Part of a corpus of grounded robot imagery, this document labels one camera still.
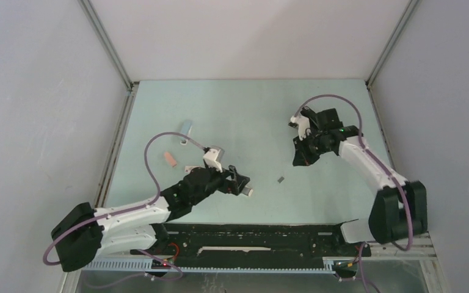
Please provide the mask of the staple tray box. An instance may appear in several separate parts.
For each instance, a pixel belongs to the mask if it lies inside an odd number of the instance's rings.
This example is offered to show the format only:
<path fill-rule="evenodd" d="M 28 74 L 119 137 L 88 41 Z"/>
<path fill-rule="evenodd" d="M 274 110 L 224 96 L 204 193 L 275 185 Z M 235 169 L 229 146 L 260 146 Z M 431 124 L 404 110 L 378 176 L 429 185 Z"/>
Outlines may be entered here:
<path fill-rule="evenodd" d="M 245 186 L 242 190 L 241 193 L 247 197 L 251 197 L 253 194 L 253 189 L 249 186 Z"/>

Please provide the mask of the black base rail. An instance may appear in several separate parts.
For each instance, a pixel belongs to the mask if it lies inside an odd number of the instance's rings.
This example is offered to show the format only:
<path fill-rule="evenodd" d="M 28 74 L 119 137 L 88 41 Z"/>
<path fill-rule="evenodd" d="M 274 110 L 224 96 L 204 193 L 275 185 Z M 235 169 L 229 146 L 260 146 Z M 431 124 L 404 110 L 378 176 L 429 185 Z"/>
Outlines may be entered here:
<path fill-rule="evenodd" d="M 324 258 L 371 256 L 347 244 L 338 225 L 166 223 L 160 241 L 147 249 L 171 256 L 184 269 L 321 270 Z"/>

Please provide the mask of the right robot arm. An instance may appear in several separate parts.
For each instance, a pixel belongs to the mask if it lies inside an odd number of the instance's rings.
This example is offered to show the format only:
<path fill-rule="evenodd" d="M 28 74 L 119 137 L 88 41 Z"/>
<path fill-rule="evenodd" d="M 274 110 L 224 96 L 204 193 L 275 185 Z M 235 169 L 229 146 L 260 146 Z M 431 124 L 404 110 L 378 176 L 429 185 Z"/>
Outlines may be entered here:
<path fill-rule="evenodd" d="M 387 244 L 428 230 L 425 186 L 407 180 L 382 162 L 358 127 L 343 125 L 336 109 L 315 112 L 305 106 L 291 117 L 289 126 L 298 132 L 293 139 L 293 166 L 309 166 L 321 155 L 334 153 L 364 179 L 375 195 L 367 218 L 342 223 L 340 232 L 332 236 L 330 245 L 336 254 L 348 254 L 357 242 Z"/>

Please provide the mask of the pink mini stapler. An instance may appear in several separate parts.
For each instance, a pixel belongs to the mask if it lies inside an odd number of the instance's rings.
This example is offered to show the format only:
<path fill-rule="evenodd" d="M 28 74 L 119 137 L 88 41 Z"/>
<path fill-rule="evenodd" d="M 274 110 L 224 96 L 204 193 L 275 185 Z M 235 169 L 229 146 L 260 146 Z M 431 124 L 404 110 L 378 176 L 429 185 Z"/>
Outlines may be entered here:
<path fill-rule="evenodd" d="M 164 153 L 164 159 L 171 167 L 176 167 L 178 165 L 176 159 L 168 151 Z"/>

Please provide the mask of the white staple box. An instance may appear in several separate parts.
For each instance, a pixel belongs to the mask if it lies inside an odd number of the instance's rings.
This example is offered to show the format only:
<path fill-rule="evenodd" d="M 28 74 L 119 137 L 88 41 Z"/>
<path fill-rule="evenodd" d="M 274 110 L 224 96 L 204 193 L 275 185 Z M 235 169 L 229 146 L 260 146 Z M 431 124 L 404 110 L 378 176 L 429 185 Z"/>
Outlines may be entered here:
<path fill-rule="evenodd" d="M 190 173 L 194 168 L 197 168 L 197 166 L 194 166 L 194 165 L 187 165 L 187 166 L 185 166 L 185 168 L 184 168 L 184 172 L 185 172 L 185 173 Z"/>

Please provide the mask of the light blue stapler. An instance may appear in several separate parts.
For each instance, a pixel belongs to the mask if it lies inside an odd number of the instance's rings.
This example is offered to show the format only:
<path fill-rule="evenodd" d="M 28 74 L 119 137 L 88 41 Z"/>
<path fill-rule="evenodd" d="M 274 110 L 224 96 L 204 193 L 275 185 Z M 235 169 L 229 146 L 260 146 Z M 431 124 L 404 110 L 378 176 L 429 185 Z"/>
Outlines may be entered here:
<path fill-rule="evenodd" d="M 181 145 L 187 145 L 189 139 L 188 137 L 191 134 L 193 127 L 193 122 L 191 120 L 185 120 L 182 125 L 181 125 L 181 130 L 180 133 L 183 135 L 183 137 L 180 140 Z"/>

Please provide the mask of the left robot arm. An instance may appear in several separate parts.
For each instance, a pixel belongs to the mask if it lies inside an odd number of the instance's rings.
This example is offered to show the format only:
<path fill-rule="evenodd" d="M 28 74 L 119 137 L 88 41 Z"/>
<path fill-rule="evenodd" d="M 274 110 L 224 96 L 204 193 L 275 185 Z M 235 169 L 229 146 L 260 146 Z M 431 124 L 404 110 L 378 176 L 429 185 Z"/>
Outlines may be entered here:
<path fill-rule="evenodd" d="M 72 272 L 101 255 L 148 249 L 157 255 L 164 253 L 169 246 L 166 222 L 189 214 L 216 192 L 250 195 L 249 182 L 233 165 L 221 172 L 196 167 L 158 197 L 116 208 L 78 204 L 51 232 L 57 264 L 64 272 Z"/>

